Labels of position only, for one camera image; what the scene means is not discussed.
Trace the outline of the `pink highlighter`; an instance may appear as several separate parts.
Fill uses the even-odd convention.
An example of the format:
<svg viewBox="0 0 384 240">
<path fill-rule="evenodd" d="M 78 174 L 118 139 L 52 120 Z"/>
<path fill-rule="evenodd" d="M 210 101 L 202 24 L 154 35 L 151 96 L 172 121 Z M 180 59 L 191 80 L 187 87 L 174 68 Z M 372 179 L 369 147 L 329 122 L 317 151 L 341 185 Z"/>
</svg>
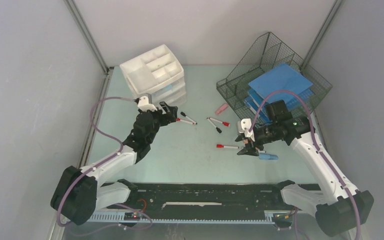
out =
<svg viewBox="0 0 384 240">
<path fill-rule="evenodd" d="M 220 115 L 222 112 L 224 112 L 229 105 L 227 103 L 222 104 L 220 107 L 217 108 L 217 110 L 214 112 L 215 115 Z"/>
</svg>

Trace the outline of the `white plastic drawer organizer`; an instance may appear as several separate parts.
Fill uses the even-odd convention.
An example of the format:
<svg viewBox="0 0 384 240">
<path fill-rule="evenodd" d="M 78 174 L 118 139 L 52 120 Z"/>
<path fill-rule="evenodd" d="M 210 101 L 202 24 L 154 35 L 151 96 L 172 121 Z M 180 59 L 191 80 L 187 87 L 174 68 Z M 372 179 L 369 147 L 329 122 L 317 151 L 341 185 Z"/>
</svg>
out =
<svg viewBox="0 0 384 240">
<path fill-rule="evenodd" d="M 152 102 L 181 106 L 187 102 L 184 68 L 173 52 L 162 44 L 119 65 L 132 96 L 150 94 Z M 172 89 L 159 94 L 159 90 Z"/>
</svg>

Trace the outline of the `light blue highlighter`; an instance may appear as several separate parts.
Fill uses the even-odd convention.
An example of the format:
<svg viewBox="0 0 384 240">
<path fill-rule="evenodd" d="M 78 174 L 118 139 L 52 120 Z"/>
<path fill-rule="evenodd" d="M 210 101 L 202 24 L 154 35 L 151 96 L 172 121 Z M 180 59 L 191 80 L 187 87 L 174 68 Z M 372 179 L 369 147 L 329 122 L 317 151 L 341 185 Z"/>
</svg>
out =
<svg viewBox="0 0 384 240">
<path fill-rule="evenodd" d="M 159 95 L 162 95 L 163 93 L 166 93 L 166 92 L 168 92 L 169 90 L 171 90 L 172 89 L 172 85 L 171 84 L 169 84 L 169 85 L 167 85 L 166 87 L 164 87 L 164 88 L 162 88 L 161 90 L 159 90 L 158 91 L 158 94 Z"/>
</svg>

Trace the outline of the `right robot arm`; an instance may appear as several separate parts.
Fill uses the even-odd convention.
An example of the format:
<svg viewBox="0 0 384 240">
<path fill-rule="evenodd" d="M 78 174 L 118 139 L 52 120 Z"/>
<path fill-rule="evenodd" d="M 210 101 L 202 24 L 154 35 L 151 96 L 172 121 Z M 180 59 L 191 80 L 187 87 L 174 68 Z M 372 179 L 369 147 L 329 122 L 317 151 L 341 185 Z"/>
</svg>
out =
<svg viewBox="0 0 384 240">
<path fill-rule="evenodd" d="M 343 174 L 322 145 L 310 118 L 293 117 L 282 100 L 266 105 L 265 110 L 268 125 L 255 127 L 250 118 L 237 122 L 236 141 L 246 141 L 237 154 L 257 157 L 265 144 L 284 141 L 303 158 L 322 191 L 317 195 L 286 180 L 277 184 L 278 191 L 270 196 L 271 204 L 277 209 L 297 207 L 314 217 L 329 237 L 360 229 L 373 207 L 373 195 L 368 190 L 360 191 Z"/>
</svg>

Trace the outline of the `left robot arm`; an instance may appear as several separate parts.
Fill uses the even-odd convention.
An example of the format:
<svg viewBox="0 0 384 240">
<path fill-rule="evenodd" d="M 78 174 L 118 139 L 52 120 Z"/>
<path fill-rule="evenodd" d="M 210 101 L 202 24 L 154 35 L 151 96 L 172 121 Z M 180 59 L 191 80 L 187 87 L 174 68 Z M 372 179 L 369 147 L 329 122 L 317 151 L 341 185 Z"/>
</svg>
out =
<svg viewBox="0 0 384 240">
<path fill-rule="evenodd" d="M 50 206 L 57 212 L 57 224 L 64 226 L 61 216 L 79 226 L 96 210 L 115 204 L 125 208 L 136 206 L 138 194 L 134 192 L 134 184 L 125 179 L 106 183 L 121 170 L 140 162 L 151 150 L 160 128 L 177 119 L 177 106 L 167 105 L 164 101 L 158 107 L 140 103 L 133 128 L 118 149 L 95 163 L 81 168 L 69 166 L 63 171 L 50 200 Z"/>
</svg>

